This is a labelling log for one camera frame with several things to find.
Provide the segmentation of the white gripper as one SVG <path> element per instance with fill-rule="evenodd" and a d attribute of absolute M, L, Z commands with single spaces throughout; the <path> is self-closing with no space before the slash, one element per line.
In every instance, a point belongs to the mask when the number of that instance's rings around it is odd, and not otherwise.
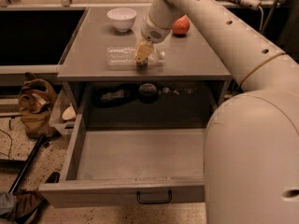
<path fill-rule="evenodd" d="M 141 24 L 141 35 L 147 41 L 136 46 L 135 61 L 143 63 L 154 51 L 153 43 L 162 43 L 169 35 L 173 19 L 164 15 L 158 17 L 147 14 Z"/>

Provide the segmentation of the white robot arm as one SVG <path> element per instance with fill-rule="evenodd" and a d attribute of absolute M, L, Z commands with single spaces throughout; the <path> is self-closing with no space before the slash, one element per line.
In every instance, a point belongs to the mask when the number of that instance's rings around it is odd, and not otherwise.
<path fill-rule="evenodd" d="M 206 127 L 207 224 L 299 224 L 299 64 L 215 0 L 153 0 L 137 59 L 183 15 L 242 90 Z"/>

